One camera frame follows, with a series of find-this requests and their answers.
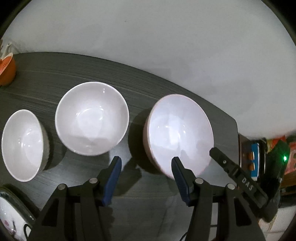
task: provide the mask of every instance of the orange container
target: orange container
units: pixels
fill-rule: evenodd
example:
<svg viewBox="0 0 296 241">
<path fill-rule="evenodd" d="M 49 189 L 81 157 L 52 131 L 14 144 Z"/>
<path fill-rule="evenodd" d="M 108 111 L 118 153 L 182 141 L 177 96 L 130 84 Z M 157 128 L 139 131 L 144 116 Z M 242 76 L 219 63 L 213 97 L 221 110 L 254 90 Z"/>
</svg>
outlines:
<svg viewBox="0 0 296 241">
<path fill-rule="evenodd" d="M 13 54 L 0 59 L 0 85 L 9 85 L 15 78 L 16 66 Z"/>
</svg>

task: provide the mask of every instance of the white bowl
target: white bowl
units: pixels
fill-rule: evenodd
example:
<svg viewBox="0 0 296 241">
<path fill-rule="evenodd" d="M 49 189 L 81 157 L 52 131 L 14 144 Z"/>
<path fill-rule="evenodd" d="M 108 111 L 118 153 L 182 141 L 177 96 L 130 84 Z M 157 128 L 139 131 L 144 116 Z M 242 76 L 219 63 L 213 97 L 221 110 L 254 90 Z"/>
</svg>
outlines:
<svg viewBox="0 0 296 241">
<path fill-rule="evenodd" d="M 211 161 L 214 137 L 202 108 L 186 96 L 172 94 L 152 108 L 144 126 L 143 144 L 150 161 L 174 179 L 171 161 L 175 156 L 195 176 L 203 172 Z"/>
<path fill-rule="evenodd" d="M 1 149 L 9 173 L 28 182 L 46 166 L 49 141 L 37 117 L 29 110 L 18 110 L 5 124 Z"/>
<path fill-rule="evenodd" d="M 86 82 L 70 89 L 55 114 L 57 134 L 71 151 L 85 156 L 115 147 L 128 128 L 128 106 L 112 86 Z"/>
</svg>

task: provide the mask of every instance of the dark gray table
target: dark gray table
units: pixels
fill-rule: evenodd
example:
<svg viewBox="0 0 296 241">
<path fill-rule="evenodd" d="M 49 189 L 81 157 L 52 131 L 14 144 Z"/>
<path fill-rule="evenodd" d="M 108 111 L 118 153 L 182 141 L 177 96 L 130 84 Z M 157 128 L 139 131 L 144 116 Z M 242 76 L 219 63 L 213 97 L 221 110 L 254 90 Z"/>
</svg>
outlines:
<svg viewBox="0 0 296 241">
<path fill-rule="evenodd" d="M 186 95 L 203 108 L 212 125 L 215 146 L 238 162 L 235 120 L 165 79 L 123 64 L 75 54 L 25 53 L 15 55 L 15 60 L 15 80 L 10 86 L 0 88 L 1 133 L 12 113 L 31 110 L 48 132 L 51 153 L 46 170 L 27 183 L 13 179 L 0 160 L 0 184 L 17 187 L 39 209 L 58 184 L 80 185 L 97 176 L 118 155 L 122 158 L 123 171 L 112 204 L 101 209 L 108 236 L 111 240 L 179 240 L 188 228 L 192 208 L 182 202 L 175 182 L 151 165 L 142 145 L 143 125 L 152 106 L 172 93 Z M 72 153 L 61 143 L 54 127 L 54 114 L 69 89 L 94 80 L 121 92 L 128 104 L 130 123 L 125 137 L 114 149 L 100 156 L 85 157 Z M 225 186 L 230 182 L 213 160 L 201 177 L 215 185 Z M 213 222 L 216 216 L 217 208 L 213 211 Z"/>
</svg>

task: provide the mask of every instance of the metal screw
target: metal screw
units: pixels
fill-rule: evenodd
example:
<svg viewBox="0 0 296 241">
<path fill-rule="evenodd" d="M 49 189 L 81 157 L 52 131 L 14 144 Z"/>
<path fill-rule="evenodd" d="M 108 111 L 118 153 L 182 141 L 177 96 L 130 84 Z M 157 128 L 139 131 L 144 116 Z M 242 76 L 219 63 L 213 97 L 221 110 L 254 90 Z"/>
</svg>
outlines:
<svg viewBox="0 0 296 241">
<path fill-rule="evenodd" d="M 195 179 L 195 182 L 197 184 L 203 184 L 203 179 L 202 178 L 197 178 L 197 179 Z"/>
<path fill-rule="evenodd" d="M 64 190 L 65 187 L 66 187 L 65 184 L 60 184 L 60 185 L 57 186 L 57 188 L 58 188 L 59 190 Z"/>
<path fill-rule="evenodd" d="M 98 179 L 96 179 L 95 177 L 94 178 L 91 178 L 89 180 L 90 183 L 94 184 L 94 183 L 97 183 L 98 182 Z"/>
<path fill-rule="evenodd" d="M 234 190 L 234 189 L 235 189 L 235 185 L 233 185 L 232 183 L 228 183 L 228 184 L 227 184 L 227 187 L 228 187 L 230 190 Z"/>
</svg>

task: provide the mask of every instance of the white tile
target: white tile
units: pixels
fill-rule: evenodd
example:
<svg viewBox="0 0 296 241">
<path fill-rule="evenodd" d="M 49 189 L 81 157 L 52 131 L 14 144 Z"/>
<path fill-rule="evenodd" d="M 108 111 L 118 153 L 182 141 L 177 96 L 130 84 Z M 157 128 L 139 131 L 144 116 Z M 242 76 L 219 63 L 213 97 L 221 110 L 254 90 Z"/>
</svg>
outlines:
<svg viewBox="0 0 296 241">
<path fill-rule="evenodd" d="M 266 236 L 266 241 L 278 241 L 284 232 L 272 233 Z"/>
<path fill-rule="evenodd" d="M 217 224 L 217 222 L 218 222 L 218 203 L 213 203 L 211 224 Z"/>
<path fill-rule="evenodd" d="M 216 237 L 217 228 L 213 227 L 210 229 L 209 241 L 212 241 Z"/>
<path fill-rule="evenodd" d="M 260 228 L 262 229 L 263 232 L 267 232 L 268 230 L 270 230 L 271 225 L 272 225 L 272 222 L 267 223 L 263 219 L 259 220 L 259 226 L 260 226 Z"/>
<path fill-rule="evenodd" d="M 285 231 L 296 213 L 296 206 L 280 208 L 271 232 Z"/>
</svg>

